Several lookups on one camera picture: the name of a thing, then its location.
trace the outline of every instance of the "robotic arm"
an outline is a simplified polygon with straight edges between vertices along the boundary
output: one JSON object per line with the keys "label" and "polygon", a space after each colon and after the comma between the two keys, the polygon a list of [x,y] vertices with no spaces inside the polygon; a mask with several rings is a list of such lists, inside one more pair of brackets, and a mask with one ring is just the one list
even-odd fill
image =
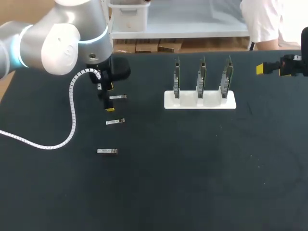
{"label": "robotic arm", "polygon": [[66,75],[80,56],[87,68],[100,72],[100,81],[93,73],[90,78],[101,86],[105,109],[112,110],[107,91],[113,81],[130,75],[125,59],[111,59],[112,50],[100,0],[55,0],[54,8],[35,25],[0,26],[0,79],[21,67]]}

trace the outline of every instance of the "white shirt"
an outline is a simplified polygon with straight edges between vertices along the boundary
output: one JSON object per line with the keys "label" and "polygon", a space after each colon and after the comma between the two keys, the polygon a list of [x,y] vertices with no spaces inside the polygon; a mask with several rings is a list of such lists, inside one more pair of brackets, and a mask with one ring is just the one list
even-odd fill
{"label": "white shirt", "polygon": [[278,39],[281,47],[300,49],[308,0],[243,0],[241,10],[252,42]]}

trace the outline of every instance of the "white shelf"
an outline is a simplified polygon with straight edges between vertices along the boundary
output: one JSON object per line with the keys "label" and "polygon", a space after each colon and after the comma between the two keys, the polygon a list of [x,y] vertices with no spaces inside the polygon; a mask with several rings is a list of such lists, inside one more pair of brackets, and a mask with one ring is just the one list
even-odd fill
{"label": "white shelf", "polygon": [[113,39],[169,39],[248,36],[247,27],[240,15],[232,16],[219,12],[213,9],[211,1],[153,0],[149,8],[146,31],[119,32],[116,25],[113,25],[112,37]]}

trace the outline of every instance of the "wooden floor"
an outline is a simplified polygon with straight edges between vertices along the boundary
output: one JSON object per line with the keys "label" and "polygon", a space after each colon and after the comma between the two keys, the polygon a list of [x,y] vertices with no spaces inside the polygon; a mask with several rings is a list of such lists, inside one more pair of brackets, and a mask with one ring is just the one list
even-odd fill
{"label": "wooden floor", "polygon": [[[8,21],[35,23],[53,5],[54,0],[2,0],[0,3],[0,25]],[[190,38],[184,40],[181,52],[246,51],[248,42],[248,38]],[[0,101],[12,77],[13,73],[4,80],[0,80]]]}

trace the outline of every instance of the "cardboard box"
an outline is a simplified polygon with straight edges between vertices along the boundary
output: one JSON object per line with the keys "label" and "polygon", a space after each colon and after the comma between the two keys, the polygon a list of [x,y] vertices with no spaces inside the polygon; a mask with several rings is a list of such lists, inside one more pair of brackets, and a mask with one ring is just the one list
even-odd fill
{"label": "cardboard box", "polygon": [[182,47],[182,38],[168,38],[162,39],[158,46],[158,51],[169,52],[169,53],[179,53]]}
{"label": "cardboard box", "polygon": [[114,40],[114,53],[135,53],[135,39],[116,39]]}
{"label": "cardboard box", "polygon": [[139,39],[136,45],[136,53],[158,52],[159,39]]}

